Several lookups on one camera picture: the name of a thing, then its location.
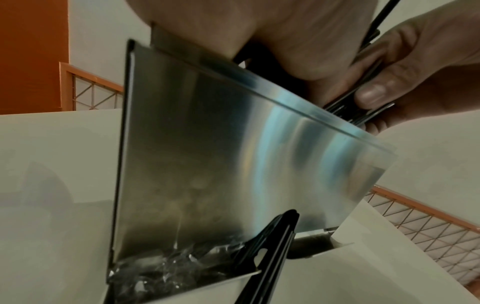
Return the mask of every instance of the orange panel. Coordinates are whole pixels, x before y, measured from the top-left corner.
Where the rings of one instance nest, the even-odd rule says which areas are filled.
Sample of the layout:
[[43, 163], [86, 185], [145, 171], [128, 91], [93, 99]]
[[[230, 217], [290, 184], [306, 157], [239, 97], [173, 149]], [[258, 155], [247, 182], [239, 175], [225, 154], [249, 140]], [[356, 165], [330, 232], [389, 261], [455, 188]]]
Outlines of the orange panel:
[[0, 113], [60, 110], [69, 61], [68, 0], [0, 1]]

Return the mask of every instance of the shiny metal surface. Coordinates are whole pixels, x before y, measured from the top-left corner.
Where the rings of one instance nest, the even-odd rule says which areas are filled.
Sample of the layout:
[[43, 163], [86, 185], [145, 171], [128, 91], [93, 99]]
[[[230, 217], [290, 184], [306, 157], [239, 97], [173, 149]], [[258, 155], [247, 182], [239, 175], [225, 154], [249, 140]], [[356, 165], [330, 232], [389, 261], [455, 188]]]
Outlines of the shiny metal surface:
[[112, 261], [248, 240], [275, 216], [339, 226], [394, 159], [373, 136], [249, 71], [153, 32], [131, 42]]

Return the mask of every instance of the clear plastic wrap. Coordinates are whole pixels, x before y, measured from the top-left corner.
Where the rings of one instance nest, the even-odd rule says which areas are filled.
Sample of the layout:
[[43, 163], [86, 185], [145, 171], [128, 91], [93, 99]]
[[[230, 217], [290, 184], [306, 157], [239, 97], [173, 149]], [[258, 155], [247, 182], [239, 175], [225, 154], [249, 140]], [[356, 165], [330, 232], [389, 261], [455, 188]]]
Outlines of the clear plastic wrap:
[[140, 304], [232, 277], [232, 255], [242, 245], [155, 250], [119, 261], [111, 270], [115, 304]]

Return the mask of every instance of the lattice panel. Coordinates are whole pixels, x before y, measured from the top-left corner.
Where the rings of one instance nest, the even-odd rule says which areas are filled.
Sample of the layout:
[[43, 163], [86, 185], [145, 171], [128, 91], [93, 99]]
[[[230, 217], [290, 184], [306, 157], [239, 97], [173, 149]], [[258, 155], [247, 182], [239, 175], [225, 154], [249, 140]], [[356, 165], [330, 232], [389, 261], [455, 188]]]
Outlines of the lattice panel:
[[480, 233], [378, 193], [365, 200], [462, 285], [480, 277]]
[[122, 92], [107, 88], [84, 78], [74, 76], [73, 102], [75, 110], [121, 109]]

